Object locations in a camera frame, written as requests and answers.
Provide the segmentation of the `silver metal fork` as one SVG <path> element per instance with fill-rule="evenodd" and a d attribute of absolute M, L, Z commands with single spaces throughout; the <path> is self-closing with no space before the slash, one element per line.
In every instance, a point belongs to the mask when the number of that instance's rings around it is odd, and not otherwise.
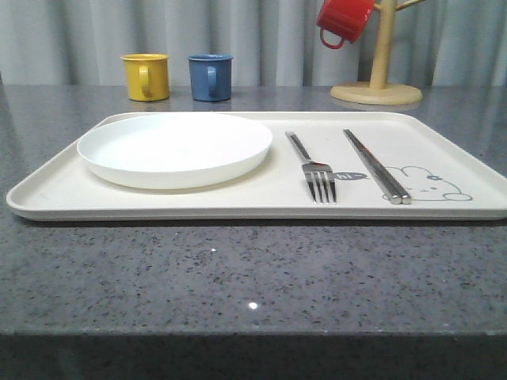
<path fill-rule="evenodd" d="M 302 171 L 314 203 L 336 204 L 337 186 L 331 167 L 314 161 L 295 132 L 286 131 L 285 135 L 303 159 Z"/>

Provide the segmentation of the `white round plate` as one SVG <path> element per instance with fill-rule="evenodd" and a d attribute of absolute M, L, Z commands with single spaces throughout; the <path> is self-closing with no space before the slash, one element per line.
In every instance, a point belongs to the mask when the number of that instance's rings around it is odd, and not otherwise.
<path fill-rule="evenodd" d="M 77 151 L 114 184 L 186 189 L 256 169 L 273 142 L 262 123 L 214 112 L 168 112 L 116 121 L 87 132 Z"/>

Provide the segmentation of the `blue enamel mug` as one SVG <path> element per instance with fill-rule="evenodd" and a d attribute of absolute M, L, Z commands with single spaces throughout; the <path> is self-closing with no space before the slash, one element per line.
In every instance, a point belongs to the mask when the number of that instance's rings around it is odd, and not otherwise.
<path fill-rule="evenodd" d="M 196 54 L 188 57 L 192 96 L 195 101 L 219 102 L 231 98 L 233 56 Z"/>

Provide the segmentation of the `yellow enamel mug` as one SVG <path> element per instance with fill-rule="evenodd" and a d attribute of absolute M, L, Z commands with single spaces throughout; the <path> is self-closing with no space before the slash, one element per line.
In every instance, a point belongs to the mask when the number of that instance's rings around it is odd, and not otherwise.
<path fill-rule="evenodd" d="M 132 101 L 163 101 L 170 97 L 168 60 L 161 53 L 122 55 L 128 97 Z"/>

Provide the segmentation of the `wooden mug tree stand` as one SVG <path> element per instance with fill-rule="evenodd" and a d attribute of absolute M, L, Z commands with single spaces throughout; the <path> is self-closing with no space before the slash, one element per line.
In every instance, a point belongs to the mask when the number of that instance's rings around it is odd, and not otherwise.
<path fill-rule="evenodd" d="M 411 105 L 422 100 L 422 92 L 418 88 L 388 82 L 396 13 L 420 2 L 415 0 L 398 4 L 384 0 L 374 5 L 379 12 L 379 25 L 370 80 L 335 85 L 330 90 L 331 97 L 363 105 Z"/>

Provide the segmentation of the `red enamel mug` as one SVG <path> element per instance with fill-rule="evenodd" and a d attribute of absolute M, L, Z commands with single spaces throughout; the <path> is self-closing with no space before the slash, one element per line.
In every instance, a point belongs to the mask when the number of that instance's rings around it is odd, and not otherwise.
<path fill-rule="evenodd" d="M 322 44 L 330 49 L 339 49 L 345 41 L 354 43 L 363 32 L 374 4 L 373 0 L 325 0 L 316 21 Z M 331 44 L 326 41 L 325 31 L 338 36 L 339 42 Z"/>

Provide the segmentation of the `beige rabbit serving tray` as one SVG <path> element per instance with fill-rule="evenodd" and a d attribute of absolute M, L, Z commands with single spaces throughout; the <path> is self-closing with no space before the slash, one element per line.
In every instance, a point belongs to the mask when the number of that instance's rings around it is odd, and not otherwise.
<path fill-rule="evenodd" d="M 222 184 L 141 190 L 93 175 L 69 145 L 7 194 L 36 221 L 176 219 L 503 219 L 506 179 L 420 120 L 393 112 L 251 112 L 273 132 L 260 167 Z M 392 204 L 360 160 L 349 129 L 411 195 Z M 338 172 L 337 203 L 317 205 L 286 131 Z"/>

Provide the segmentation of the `grey curtain backdrop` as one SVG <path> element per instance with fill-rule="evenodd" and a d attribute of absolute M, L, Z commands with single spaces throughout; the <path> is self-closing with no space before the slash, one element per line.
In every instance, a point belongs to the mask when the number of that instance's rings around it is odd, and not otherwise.
<path fill-rule="evenodd" d="M 1 77 L 11 85 L 122 85 L 121 56 L 165 53 L 170 81 L 187 58 L 227 53 L 236 86 L 367 80 L 379 16 L 360 38 L 324 47 L 318 1 L 4 1 Z M 506 4 L 425 1 L 397 12 L 389 78 L 414 86 L 503 86 Z"/>

